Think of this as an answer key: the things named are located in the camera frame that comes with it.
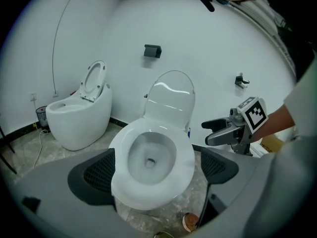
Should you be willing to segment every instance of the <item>smart toilet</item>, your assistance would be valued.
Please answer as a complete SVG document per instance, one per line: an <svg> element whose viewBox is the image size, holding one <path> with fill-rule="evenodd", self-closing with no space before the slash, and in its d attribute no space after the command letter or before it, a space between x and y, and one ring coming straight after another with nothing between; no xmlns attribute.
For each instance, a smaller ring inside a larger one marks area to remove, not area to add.
<svg viewBox="0 0 317 238"><path fill-rule="evenodd" d="M112 194L123 204L151 210L169 203L189 185L195 168L187 136L195 105L190 78L169 71L153 84L141 118L113 139L115 173Z"/></svg>
<svg viewBox="0 0 317 238"><path fill-rule="evenodd" d="M104 134L112 104L111 88L105 78L106 64L96 61L87 69L75 94L47 106L51 132L64 148L85 148Z"/></svg>

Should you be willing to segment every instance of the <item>wall outlet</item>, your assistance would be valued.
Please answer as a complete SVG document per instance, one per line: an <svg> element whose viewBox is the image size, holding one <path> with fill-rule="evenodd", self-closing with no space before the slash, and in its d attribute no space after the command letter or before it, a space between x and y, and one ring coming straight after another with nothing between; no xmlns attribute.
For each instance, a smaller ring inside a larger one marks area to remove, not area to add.
<svg viewBox="0 0 317 238"><path fill-rule="evenodd" d="M30 101L36 100L36 93L30 93Z"/></svg>
<svg viewBox="0 0 317 238"><path fill-rule="evenodd" d="M53 97L58 97L58 91L57 90L53 92Z"/></svg>

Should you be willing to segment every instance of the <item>black wall fixture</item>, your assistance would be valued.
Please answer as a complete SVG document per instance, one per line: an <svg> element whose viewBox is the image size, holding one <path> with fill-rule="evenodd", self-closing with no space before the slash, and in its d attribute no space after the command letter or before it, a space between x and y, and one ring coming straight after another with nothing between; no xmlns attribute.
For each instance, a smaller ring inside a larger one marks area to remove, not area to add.
<svg viewBox="0 0 317 238"><path fill-rule="evenodd" d="M162 49L160 46L157 45L144 45L144 56L145 57L151 57L151 58L160 58L160 55L162 53Z"/></svg>

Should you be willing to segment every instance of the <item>small container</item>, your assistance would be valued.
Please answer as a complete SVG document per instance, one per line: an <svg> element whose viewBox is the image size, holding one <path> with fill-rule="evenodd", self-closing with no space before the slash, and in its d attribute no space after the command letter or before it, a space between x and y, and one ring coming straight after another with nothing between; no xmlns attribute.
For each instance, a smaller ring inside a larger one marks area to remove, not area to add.
<svg viewBox="0 0 317 238"><path fill-rule="evenodd" d="M38 116L38 120L42 129L46 129L48 132L50 131L48 120L46 119L46 107L43 106L36 109L36 115Z"/></svg>

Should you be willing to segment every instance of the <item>toilet paper holder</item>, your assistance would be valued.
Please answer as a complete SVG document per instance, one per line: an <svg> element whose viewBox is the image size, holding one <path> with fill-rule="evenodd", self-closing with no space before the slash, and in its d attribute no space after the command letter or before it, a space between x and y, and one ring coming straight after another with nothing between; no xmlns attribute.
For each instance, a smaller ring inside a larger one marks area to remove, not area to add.
<svg viewBox="0 0 317 238"><path fill-rule="evenodd" d="M239 76L236 76L236 80L234 82L235 85L239 86L240 88L244 89L248 86L246 84L250 84L250 81L243 80L242 73Z"/></svg>

